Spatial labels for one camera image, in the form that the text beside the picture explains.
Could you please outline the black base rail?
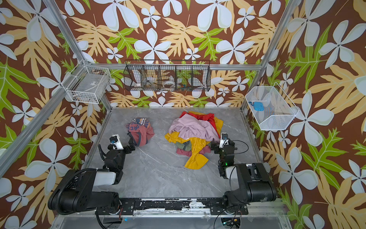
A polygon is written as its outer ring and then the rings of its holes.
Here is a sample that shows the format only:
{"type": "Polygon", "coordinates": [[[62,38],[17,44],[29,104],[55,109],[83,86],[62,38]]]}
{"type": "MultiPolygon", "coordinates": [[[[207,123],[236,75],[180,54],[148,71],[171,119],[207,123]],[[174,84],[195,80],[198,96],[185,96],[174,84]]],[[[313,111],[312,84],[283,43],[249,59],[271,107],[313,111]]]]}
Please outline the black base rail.
{"type": "Polygon", "coordinates": [[[207,215],[247,215],[246,204],[229,204],[224,198],[121,198],[116,209],[98,208],[100,215],[135,216],[139,212],[207,215]]]}

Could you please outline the blue object in basket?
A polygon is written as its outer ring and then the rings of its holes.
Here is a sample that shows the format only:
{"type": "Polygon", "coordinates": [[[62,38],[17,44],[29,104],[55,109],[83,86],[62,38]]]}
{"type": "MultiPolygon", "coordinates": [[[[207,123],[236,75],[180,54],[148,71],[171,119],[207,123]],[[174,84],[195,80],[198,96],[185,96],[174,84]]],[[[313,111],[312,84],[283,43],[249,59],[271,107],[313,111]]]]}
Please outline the blue object in basket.
{"type": "Polygon", "coordinates": [[[255,111],[262,112],[265,109],[262,102],[252,102],[251,105],[255,111]]]}

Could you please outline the yellow cloth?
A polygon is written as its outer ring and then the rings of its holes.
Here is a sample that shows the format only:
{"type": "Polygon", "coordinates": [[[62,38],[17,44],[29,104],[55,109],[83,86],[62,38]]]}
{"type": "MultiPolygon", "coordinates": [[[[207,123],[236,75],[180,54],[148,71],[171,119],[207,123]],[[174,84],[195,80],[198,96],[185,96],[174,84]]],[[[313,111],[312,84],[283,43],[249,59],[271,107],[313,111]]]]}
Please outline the yellow cloth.
{"type": "MultiPolygon", "coordinates": [[[[224,121],[222,121],[221,119],[218,119],[217,117],[215,117],[215,122],[216,122],[216,127],[217,127],[217,133],[219,136],[219,141],[220,141],[220,134],[224,125],[224,121]]],[[[210,143],[218,143],[218,142],[209,142],[206,141],[204,139],[200,139],[200,138],[196,138],[196,137],[192,137],[189,139],[183,139],[180,138],[178,136],[178,132],[173,132],[172,134],[167,133],[165,135],[165,139],[169,142],[169,143],[176,143],[176,142],[180,142],[180,143],[184,143],[187,141],[190,141],[192,144],[192,149],[191,151],[182,151],[181,149],[177,150],[177,154],[180,155],[187,155],[189,157],[188,161],[185,164],[185,167],[187,169],[201,169],[207,162],[208,162],[208,158],[205,157],[206,153],[209,153],[211,150],[209,148],[209,144],[210,143]]]]}

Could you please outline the white mesh basket right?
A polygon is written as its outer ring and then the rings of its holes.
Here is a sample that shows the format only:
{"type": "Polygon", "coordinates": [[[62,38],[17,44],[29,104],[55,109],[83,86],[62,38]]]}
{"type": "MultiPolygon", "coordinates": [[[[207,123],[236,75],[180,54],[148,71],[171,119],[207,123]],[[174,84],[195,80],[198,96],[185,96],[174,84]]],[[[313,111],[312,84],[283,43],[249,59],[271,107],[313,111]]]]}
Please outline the white mesh basket right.
{"type": "Polygon", "coordinates": [[[246,94],[246,101],[263,131],[284,131],[299,113],[299,108],[279,84],[253,87],[246,94]],[[252,102],[262,102],[264,111],[255,111],[252,102]]]}

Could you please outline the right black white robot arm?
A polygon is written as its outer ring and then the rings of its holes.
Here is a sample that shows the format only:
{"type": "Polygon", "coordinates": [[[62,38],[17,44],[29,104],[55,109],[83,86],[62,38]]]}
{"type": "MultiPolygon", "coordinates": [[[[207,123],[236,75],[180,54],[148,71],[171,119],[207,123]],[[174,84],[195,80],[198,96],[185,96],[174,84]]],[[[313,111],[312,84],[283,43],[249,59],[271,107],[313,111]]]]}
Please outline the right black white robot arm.
{"type": "Polygon", "coordinates": [[[255,202],[272,202],[277,199],[277,192],[264,164],[235,164],[237,148],[234,143],[211,145],[211,150],[219,155],[218,171],[220,177],[229,180],[229,190],[219,204],[224,211],[244,213],[247,205],[255,202]]]}

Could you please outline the red cloth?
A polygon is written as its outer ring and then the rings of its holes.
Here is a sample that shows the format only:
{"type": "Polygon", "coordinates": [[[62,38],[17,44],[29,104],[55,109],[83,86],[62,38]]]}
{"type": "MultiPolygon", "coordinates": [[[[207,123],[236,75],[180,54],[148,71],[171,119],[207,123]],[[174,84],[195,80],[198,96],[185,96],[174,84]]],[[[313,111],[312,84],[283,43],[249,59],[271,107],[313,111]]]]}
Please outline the red cloth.
{"type": "Polygon", "coordinates": [[[181,117],[183,117],[184,115],[190,115],[195,117],[197,120],[203,120],[203,121],[208,121],[211,126],[215,129],[215,131],[217,131],[217,127],[216,127],[216,122],[215,122],[215,116],[212,113],[209,114],[201,114],[201,113],[194,113],[194,112],[182,112],[181,117]]]}

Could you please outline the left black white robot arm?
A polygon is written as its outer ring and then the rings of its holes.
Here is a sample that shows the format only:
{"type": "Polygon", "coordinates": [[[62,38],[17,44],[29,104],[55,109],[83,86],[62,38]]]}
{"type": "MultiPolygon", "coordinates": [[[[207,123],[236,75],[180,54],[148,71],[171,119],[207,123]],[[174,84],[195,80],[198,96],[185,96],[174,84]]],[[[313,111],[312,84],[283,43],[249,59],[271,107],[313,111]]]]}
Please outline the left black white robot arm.
{"type": "Polygon", "coordinates": [[[72,169],[66,173],[48,200],[48,208],[60,215],[96,210],[97,213],[117,214],[122,204],[117,192],[93,191],[98,186],[120,183],[124,174],[126,155],[135,151],[135,141],[128,134],[128,145],[123,146],[118,135],[110,137],[108,152],[98,150],[104,163],[101,169],[72,169]]]}

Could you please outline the maroon printed t-shirt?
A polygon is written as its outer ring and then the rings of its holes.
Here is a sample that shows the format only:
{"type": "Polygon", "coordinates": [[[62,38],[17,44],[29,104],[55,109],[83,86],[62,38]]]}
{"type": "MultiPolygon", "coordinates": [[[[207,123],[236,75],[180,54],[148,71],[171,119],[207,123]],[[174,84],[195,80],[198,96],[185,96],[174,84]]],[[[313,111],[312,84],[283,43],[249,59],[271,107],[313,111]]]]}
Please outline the maroon printed t-shirt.
{"type": "Polygon", "coordinates": [[[126,129],[137,147],[145,146],[154,136],[153,127],[147,118],[138,117],[133,119],[126,125],[126,129]]]}

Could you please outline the light pink cloth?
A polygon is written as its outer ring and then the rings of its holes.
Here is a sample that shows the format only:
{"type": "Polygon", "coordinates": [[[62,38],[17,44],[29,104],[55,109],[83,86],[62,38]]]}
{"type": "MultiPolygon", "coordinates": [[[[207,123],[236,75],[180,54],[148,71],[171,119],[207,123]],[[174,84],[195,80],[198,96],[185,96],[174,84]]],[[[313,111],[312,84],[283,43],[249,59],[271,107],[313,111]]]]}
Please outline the light pink cloth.
{"type": "Polygon", "coordinates": [[[208,121],[198,120],[189,114],[173,121],[168,133],[172,134],[173,132],[178,132],[178,136],[183,139],[196,137],[209,142],[219,141],[217,131],[208,121]]]}

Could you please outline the white bowl in basket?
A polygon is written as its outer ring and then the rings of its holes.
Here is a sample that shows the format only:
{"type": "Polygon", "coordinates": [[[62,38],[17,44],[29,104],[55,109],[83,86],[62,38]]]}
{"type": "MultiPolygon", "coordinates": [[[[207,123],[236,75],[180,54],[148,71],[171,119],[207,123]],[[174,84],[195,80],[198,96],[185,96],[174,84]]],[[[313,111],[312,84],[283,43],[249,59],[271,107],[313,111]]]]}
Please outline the white bowl in basket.
{"type": "Polygon", "coordinates": [[[175,81],[163,81],[163,88],[175,88],[176,84],[175,81]]]}

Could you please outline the olive green cloth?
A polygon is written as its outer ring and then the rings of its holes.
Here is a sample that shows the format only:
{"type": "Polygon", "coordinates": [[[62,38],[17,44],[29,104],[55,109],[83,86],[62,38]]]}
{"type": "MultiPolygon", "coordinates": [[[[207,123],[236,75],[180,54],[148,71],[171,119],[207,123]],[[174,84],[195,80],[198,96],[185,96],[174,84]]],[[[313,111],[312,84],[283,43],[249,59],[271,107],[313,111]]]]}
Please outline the olive green cloth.
{"type": "Polygon", "coordinates": [[[182,151],[191,151],[191,149],[192,149],[192,144],[190,141],[187,141],[184,143],[176,142],[175,144],[182,151]]]}

